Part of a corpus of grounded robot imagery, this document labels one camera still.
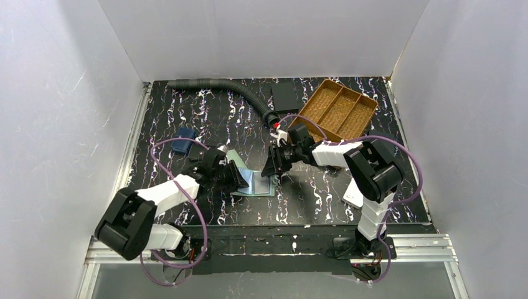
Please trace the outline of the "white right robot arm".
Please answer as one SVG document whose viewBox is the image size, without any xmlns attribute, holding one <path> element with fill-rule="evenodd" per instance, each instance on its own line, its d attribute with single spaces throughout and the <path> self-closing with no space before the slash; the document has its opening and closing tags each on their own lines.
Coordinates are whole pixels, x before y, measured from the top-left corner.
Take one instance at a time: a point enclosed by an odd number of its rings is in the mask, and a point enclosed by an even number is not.
<svg viewBox="0 0 528 299">
<path fill-rule="evenodd" d="M 298 123 L 287 131 L 278 125 L 275 142 L 268 149 L 263 177 L 283 174 L 296 162 L 312 166 L 347 168 L 352 185 L 362 194 L 362 215 L 348 245 L 335 245 L 341 252 L 376 253 L 384 240 L 386 215 L 405 173 L 394 158 L 401 144 L 385 136 L 367 135 L 356 140 L 315 141 L 308 128 Z"/>
</svg>

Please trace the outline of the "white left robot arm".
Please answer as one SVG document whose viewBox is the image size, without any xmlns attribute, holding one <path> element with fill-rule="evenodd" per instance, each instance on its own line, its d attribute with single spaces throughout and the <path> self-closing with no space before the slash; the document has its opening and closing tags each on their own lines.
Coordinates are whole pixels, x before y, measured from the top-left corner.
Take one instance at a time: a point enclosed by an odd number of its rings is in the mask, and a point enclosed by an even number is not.
<svg viewBox="0 0 528 299">
<path fill-rule="evenodd" d="M 144 250 L 165 250 L 171 257 L 184 258 L 194 252 L 190 236 L 175 224 L 157 224 L 156 218 L 196 199 L 207 187 L 234 192 L 248 186 L 226 152 L 207 149 L 198 161 L 165 183 L 146 189 L 118 190 L 94 235 L 125 260 L 135 259 Z"/>
</svg>

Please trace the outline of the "mint green snap card holder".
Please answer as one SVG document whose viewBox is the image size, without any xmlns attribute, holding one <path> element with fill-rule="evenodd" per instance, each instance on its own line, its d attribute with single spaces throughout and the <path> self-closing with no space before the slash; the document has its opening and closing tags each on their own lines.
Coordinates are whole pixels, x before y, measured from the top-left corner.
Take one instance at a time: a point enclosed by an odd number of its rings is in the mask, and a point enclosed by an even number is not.
<svg viewBox="0 0 528 299">
<path fill-rule="evenodd" d="M 234 196 L 244 197 L 274 197 L 275 188 L 278 185 L 278 176 L 261 176 L 261 171 L 247 168 L 238 168 L 242 178 L 248 183 L 248 187 L 240 187 L 232 192 Z"/>
</svg>

